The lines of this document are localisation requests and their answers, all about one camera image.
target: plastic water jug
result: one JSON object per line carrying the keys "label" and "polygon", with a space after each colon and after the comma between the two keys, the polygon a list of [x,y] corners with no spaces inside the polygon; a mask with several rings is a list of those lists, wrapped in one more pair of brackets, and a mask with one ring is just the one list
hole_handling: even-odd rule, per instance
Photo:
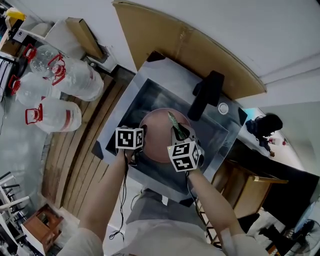
{"label": "plastic water jug", "polygon": [[82,123],[77,104],[56,98],[44,98],[38,108],[25,110],[25,123],[35,124],[46,133],[71,132]]}
{"label": "plastic water jug", "polygon": [[59,54],[49,62],[49,66],[54,74],[52,85],[61,92],[86,102],[94,101],[102,94],[104,82],[99,73],[87,63]]}
{"label": "plastic water jug", "polygon": [[44,98],[60,98],[61,92],[51,85],[48,79],[44,79],[35,73],[29,72],[21,78],[12,75],[8,87],[15,99],[29,108],[38,106]]}
{"label": "plastic water jug", "polygon": [[48,63],[57,55],[59,55],[58,50],[47,44],[35,48],[29,43],[23,52],[23,56],[28,59],[31,71],[44,78],[53,76]]}

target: white shirt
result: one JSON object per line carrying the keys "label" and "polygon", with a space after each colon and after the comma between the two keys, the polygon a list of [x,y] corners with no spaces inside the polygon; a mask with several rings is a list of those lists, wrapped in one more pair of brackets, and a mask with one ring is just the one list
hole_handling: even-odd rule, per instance
{"label": "white shirt", "polygon": [[[269,255],[253,237],[246,234],[232,236],[231,244],[234,250],[227,250],[228,256]],[[101,240],[86,228],[79,228],[58,254],[58,256],[103,255]],[[129,255],[225,256],[221,250],[206,242],[204,231],[197,225],[167,219],[137,220],[129,223],[125,231],[124,248],[114,256]]]}

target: wooden floor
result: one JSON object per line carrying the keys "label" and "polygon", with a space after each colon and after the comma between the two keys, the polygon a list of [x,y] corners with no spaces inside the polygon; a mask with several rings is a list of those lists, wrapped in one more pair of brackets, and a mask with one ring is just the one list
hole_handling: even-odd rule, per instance
{"label": "wooden floor", "polygon": [[53,134],[45,164],[42,194],[56,207],[63,206],[76,217],[108,168],[91,151],[126,89],[108,75],[103,79],[104,94],[99,99],[85,102],[69,97],[82,111],[82,124],[76,131]]}

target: white wall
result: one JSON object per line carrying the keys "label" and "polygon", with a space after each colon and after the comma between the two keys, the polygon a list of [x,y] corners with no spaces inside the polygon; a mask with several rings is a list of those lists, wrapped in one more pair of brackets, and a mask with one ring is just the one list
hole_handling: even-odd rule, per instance
{"label": "white wall", "polygon": [[320,101],[320,68],[267,84],[267,93],[237,100],[244,108]]}
{"label": "white wall", "polygon": [[[125,68],[136,70],[111,0],[8,2],[45,21],[66,17],[84,18],[99,43],[111,49],[116,61]],[[229,49],[268,83],[282,77],[276,70],[320,53],[320,6],[315,0],[133,2],[194,26]]]}
{"label": "white wall", "polygon": [[[265,113],[259,108],[247,108],[244,109],[244,111],[247,114],[246,121],[254,120],[260,116],[265,116]],[[290,144],[287,144],[286,146],[269,144],[271,150],[275,153],[275,156],[271,157],[270,153],[264,147],[259,146],[259,141],[256,140],[254,135],[247,131],[245,125],[241,128],[237,138],[246,144],[250,149],[258,151],[260,154],[268,157],[270,160],[301,171],[305,171],[305,168],[302,165],[297,153]],[[271,138],[280,139],[281,142],[283,142],[285,139],[284,135],[280,131],[275,131]]]}
{"label": "white wall", "polygon": [[320,101],[263,107],[261,110],[280,117],[283,122],[281,132],[297,153],[304,170],[320,176]]}

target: cardboard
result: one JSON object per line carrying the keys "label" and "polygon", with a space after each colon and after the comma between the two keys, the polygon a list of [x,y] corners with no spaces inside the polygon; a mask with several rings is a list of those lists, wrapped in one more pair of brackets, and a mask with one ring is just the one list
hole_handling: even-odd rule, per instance
{"label": "cardboard", "polygon": [[8,22],[9,22],[9,24],[10,24],[10,27],[8,27],[8,25],[7,25],[7,28],[10,30],[14,25],[15,25],[15,23],[18,21],[18,19],[17,18],[13,18],[13,17],[9,17],[9,16],[7,16],[6,18],[6,21],[7,21],[7,19],[8,19]]}
{"label": "cardboard", "polygon": [[212,70],[222,73],[222,90],[233,100],[266,92],[244,63],[188,24],[127,1],[115,1],[113,6],[137,70],[152,51],[158,51],[202,78]]}
{"label": "cardboard", "polygon": [[104,56],[84,19],[69,17],[65,23],[87,54],[99,59]]}
{"label": "cardboard", "polygon": [[6,32],[4,33],[0,41],[0,51],[16,57],[21,48],[21,44],[13,40],[8,40],[8,37],[9,37],[9,29],[6,30]]}

